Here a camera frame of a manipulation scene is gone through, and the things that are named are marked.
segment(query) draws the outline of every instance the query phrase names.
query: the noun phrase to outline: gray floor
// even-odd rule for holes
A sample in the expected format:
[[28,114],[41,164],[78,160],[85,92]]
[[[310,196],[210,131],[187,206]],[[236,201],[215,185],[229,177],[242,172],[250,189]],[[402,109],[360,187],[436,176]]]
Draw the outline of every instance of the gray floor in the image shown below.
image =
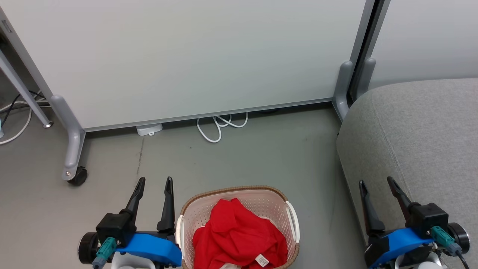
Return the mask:
[[[22,127],[26,115],[15,113],[9,128]],[[105,213],[126,204],[139,177],[146,177],[146,190],[136,223],[141,230],[154,230],[164,183],[172,176],[176,214],[204,191],[274,186],[299,218],[301,249],[292,268],[365,268],[337,161],[338,129],[333,109],[318,105],[251,115],[244,128],[223,129],[218,144],[204,140],[191,122],[165,124],[151,137],[138,136],[135,129],[88,134],[82,162],[89,177],[75,188],[60,179],[65,130],[58,120],[43,129],[33,117],[24,134],[0,146],[1,267],[89,268],[76,257],[81,236],[94,231]],[[216,135],[212,124],[204,130]]]

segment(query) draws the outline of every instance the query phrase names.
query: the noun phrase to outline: gray fabric ottoman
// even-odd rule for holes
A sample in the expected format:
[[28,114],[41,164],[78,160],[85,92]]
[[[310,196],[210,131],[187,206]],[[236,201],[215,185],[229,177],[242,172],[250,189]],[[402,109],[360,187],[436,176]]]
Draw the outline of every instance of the gray fabric ottoman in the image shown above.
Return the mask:
[[[478,268],[478,78],[406,82],[370,90],[346,115],[337,151],[365,235],[359,180],[387,229],[404,227],[387,184],[395,178],[413,202],[436,203],[471,240]],[[450,268],[458,258],[445,255]]]

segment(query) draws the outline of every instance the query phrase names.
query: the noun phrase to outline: white cable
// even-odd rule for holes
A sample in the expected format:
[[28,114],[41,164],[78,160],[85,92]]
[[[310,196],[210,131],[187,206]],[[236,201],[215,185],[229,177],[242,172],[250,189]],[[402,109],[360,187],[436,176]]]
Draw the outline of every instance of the white cable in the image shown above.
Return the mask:
[[[39,103],[39,102],[48,102],[48,101],[45,100],[45,98],[40,98],[40,99],[36,100],[36,102]],[[25,102],[25,101],[16,101],[15,104],[28,104],[28,103]],[[7,110],[7,109],[9,109],[10,107],[11,107],[11,104],[9,104],[8,106],[6,106],[6,107],[4,107],[4,108],[1,108],[1,109],[0,109],[0,112],[2,112],[2,111],[4,111],[4,110]],[[32,119],[32,109],[30,109],[30,112],[28,113],[28,120],[27,120],[27,122],[25,123],[25,126],[24,126],[14,137],[9,138],[9,139],[7,139],[7,140],[5,140],[5,141],[0,142],[0,145],[6,144],[6,143],[8,143],[8,142],[11,142],[11,141],[15,140],[17,137],[19,137],[19,136],[23,133],[23,131],[25,131],[25,129],[27,128],[27,126],[28,126],[28,124],[30,123],[30,120],[31,120],[31,119]]]
[[[222,120],[225,124],[219,124],[217,122],[217,119],[216,118],[219,118],[220,120]],[[242,128],[244,126],[246,126],[246,123],[247,123],[247,119],[249,118],[249,113],[246,112],[246,120],[244,121],[244,123],[242,125],[235,125],[233,123],[231,123],[231,120],[232,120],[232,115],[229,114],[229,120],[226,121],[225,119],[223,119],[221,116],[212,116],[212,119],[214,120],[214,124],[216,124],[216,127],[217,127],[217,131],[219,132],[219,138],[217,140],[212,140],[210,139],[209,137],[207,137],[203,130],[201,130],[201,127],[199,127],[199,120],[201,118],[198,118],[197,121],[196,121],[196,126],[197,126],[197,129],[199,130],[199,132],[202,134],[202,136],[209,142],[211,143],[217,143],[219,141],[221,141],[221,137],[222,137],[222,133],[221,133],[221,128],[223,127],[226,127],[228,125],[231,125],[232,127],[235,127],[235,128]]]

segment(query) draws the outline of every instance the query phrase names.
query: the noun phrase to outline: brown braided basket rim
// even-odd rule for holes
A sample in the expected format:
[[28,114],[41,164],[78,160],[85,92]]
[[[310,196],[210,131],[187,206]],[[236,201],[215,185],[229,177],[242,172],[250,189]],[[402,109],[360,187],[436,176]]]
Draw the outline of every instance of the brown braided basket rim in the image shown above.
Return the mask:
[[[181,209],[181,212],[179,213],[180,215],[184,215],[184,213],[186,212],[186,209],[187,207],[194,201],[200,199],[200,198],[203,198],[203,197],[206,197],[206,196],[211,196],[211,195],[215,195],[215,194],[220,194],[220,193],[226,193],[226,192],[233,192],[233,191],[251,191],[251,190],[268,190],[268,191],[272,191],[272,192],[275,192],[277,193],[283,200],[284,202],[288,201],[287,200],[287,197],[278,189],[274,188],[274,187],[270,187],[270,186],[242,186],[242,187],[232,187],[232,188],[225,188],[225,189],[220,189],[220,190],[216,190],[216,191],[207,191],[207,192],[203,192],[203,193],[200,193],[198,195],[195,195],[193,198],[189,199],[186,204],[184,204],[183,208]],[[292,257],[287,260],[287,262],[282,265],[282,266],[279,266],[279,267],[276,267],[275,269],[286,269],[288,268],[289,266],[291,266],[295,259],[297,258],[297,256],[299,255],[299,243],[295,243],[295,247],[294,247],[294,254],[292,255]],[[186,265],[186,261],[182,261],[182,267],[184,269],[189,269],[189,267]]]

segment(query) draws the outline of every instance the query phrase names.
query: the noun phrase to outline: red cloth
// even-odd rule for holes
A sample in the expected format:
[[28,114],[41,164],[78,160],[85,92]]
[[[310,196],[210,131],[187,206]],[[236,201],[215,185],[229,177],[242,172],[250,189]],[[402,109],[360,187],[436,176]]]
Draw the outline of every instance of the red cloth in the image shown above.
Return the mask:
[[[287,262],[284,235],[269,221],[247,210],[238,199],[220,200],[205,227],[193,236],[194,269],[219,269],[225,263],[243,269],[269,269]],[[255,258],[262,254],[269,264]]]

